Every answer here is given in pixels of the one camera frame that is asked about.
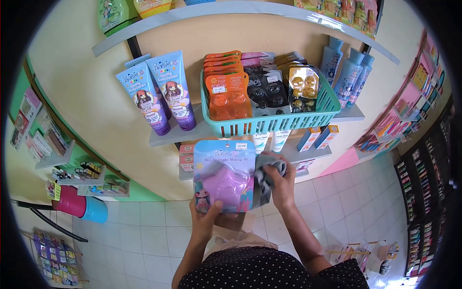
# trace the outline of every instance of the purple star-shaped compact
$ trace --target purple star-shaped compact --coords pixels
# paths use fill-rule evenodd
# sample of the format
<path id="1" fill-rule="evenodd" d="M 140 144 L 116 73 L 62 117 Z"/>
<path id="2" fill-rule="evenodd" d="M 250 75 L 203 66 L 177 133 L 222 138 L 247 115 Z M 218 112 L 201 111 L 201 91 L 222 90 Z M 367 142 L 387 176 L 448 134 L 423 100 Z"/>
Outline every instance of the purple star-shaped compact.
<path id="1" fill-rule="evenodd" d="M 213 176 L 202 180 L 202 187 L 210 194 L 210 204 L 222 201 L 224 207 L 237 207 L 247 183 L 243 174 L 222 166 Z"/>

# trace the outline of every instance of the gold capsule packet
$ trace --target gold capsule packet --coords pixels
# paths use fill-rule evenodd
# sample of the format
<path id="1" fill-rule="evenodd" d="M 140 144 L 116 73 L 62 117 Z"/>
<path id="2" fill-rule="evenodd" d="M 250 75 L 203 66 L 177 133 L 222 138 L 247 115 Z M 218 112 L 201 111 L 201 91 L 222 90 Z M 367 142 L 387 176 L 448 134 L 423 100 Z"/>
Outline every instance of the gold capsule packet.
<path id="1" fill-rule="evenodd" d="M 292 113 L 316 111 L 319 76 L 308 66 L 289 69 L 289 104 Z"/>

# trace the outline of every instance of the blue lotion bottle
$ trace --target blue lotion bottle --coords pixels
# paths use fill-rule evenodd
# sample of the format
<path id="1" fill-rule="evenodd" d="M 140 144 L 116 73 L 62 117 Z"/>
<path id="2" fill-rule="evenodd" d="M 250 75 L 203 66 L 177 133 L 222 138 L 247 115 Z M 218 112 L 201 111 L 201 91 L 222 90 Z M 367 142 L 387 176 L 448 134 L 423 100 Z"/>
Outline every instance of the blue lotion bottle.
<path id="1" fill-rule="evenodd" d="M 372 70 L 372 63 L 374 62 L 374 57 L 369 55 L 369 53 L 365 52 L 364 53 L 364 58 L 363 61 L 361 62 L 361 66 L 363 67 L 363 71 L 359 74 L 358 80 L 356 81 L 356 84 L 354 85 L 353 91 L 350 94 L 350 98 L 346 105 L 348 107 L 353 107 L 354 103 L 359 97 L 359 94 L 363 90 L 364 83 L 366 83 L 367 78 L 369 77 L 369 73 L 371 73 Z"/>
<path id="2" fill-rule="evenodd" d="M 358 80 L 358 76 L 363 71 L 361 61 L 364 54 L 354 48 L 350 49 L 350 57 L 343 61 L 342 71 L 340 71 L 339 79 L 334 86 L 334 92 L 337 95 L 342 108 L 344 108 L 350 99 L 353 86 Z"/>
<path id="3" fill-rule="evenodd" d="M 332 86 L 337 67 L 343 52 L 340 51 L 343 41 L 335 37 L 329 36 L 329 46 L 324 46 L 324 54 L 322 55 L 321 72 L 326 77 L 327 82 Z"/>

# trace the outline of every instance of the yellow bottle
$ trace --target yellow bottle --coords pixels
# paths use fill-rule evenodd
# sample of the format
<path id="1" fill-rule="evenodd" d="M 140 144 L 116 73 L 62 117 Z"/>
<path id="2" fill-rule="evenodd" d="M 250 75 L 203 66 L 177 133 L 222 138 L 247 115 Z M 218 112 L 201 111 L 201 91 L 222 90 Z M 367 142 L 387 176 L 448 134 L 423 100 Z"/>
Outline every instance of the yellow bottle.
<path id="1" fill-rule="evenodd" d="M 170 10 L 171 0 L 133 0 L 133 4 L 141 18 Z"/>

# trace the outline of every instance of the person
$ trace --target person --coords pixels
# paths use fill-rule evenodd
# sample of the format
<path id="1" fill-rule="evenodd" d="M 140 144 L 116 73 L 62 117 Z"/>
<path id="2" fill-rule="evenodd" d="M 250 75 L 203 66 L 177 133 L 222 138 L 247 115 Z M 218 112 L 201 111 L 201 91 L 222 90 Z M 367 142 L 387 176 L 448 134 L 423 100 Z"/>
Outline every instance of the person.
<path id="1" fill-rule="evenodd" d="M 173 277 L 172 288 L 368 288 L 355 259 L 332 266 L 324 250 L 305 223 L 294 201 L 295 168 L 282 155 L 273 154 L 287 164 L 282 177 L 273 166 L 263 170 L 274 180 L 273 202 L 289 231 L 301 263 L 292 255 L 278 251 L 277 245 L 253 233 L 240 233 L 235 240 L 215 240 L 204 256 L 213 233 L 213 221 L 223 204 L 215 201 L 206 215 L 190 203 L 192 234 L 184 257 Z"/>

